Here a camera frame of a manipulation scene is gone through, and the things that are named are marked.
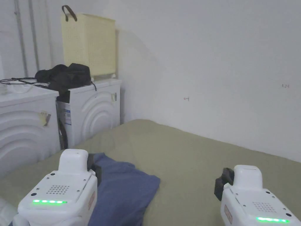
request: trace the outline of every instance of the yellow laundry basket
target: yellow laundry basket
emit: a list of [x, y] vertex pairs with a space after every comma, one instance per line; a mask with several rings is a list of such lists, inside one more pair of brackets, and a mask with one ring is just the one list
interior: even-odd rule
[[115, 20], [89, 14], [62, 15], [64, 61], [89, 66], [91, 76], [116, 71]]

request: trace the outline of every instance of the green bed sheet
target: green bed sheet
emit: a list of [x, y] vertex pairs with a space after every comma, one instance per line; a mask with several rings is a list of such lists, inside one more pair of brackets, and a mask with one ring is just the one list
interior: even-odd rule
[[[224, 167], [255, 165], [263, 185], [301, 219], [301, 163], [193, 135], [149, 120], [134, 120], [97, 134], [76, 146], [104, 152], [161, 179], [147, 208], [144, 226], [223, 225], [215, 179]], [[49, 172], [57, 170], [61, 152], [25, 166], [0, 180], [0, 196], [17, 206]]]

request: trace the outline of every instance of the dryer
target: dryer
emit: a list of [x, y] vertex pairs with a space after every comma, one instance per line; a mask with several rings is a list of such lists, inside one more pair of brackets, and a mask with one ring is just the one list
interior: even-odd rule
[[95, 81], [94, 85], [69, 89], [67, 97], [59, 97], [57, 101], [68, 148], [120, 125], [121, 80], [105, 79]]
[[60, 150], [58, 95], [39, 87], [0, 95], [0, 177]]

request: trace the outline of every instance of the label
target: label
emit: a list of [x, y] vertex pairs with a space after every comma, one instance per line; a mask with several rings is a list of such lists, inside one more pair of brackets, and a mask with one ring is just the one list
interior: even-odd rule
[[226, 216], [227, 216], [230, 224], [232, 224], [233, 218], [232, 218], [232, 215], [231, 215], [231, 213], [230, 213], [230, 211], [229, 211], [229, 209], [228, 209], [228, 207], [226, 205], [224, 207], [224, 211], [225, 211], [225, 214], [226, 214]]
[[48, 122], [50, 120], [51, 114], [48, 114], [46, 111], [41, 111], [39, 113], [39, 118], [42, 126], [48, 126]]
[[93, 194], [91, 195], [91, 198], [89, 200], [88, 210], [90, 210], [94, 199], [95, 199], [95, 191], [93, 192]]
[[63, 123], [67, 125], [71, 125], [71, 112], [70, 110], [64, 109], [62, 112]]

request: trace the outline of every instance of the pipe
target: pipe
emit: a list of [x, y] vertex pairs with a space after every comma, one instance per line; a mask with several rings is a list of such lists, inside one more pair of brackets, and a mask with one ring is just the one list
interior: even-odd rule
[[31, 32], [33, 34], [33, 49], [34, 49], [35, 57], [36, 57], [36, 67], [37, 67], [37, 70], [39, 71], [40, 65], [39, 65], [39, 57], [38, 57], [38, 46], [37, 46], [35, 21], [33, 18], [33, 2], [32, 2], [32, 0], [28, 0], [28, 5], [29, 5]]
[[28, 69], [27, 69], [25, 47], [24, 47], [24, 40], [23, 40], [23, 30], [22, 30], [22, 24], [21, 24], [19, 0], [14, 0], [14, 3], [15, 3], [15, 12], [14, 13], [15, 13], [16, 18], [17, 18], [17, 25], [18, 25], [19, 40], [20, 40], [21, 51], [22, 51], [24, 73], [25, 73], [25, 77], [28, 77]]

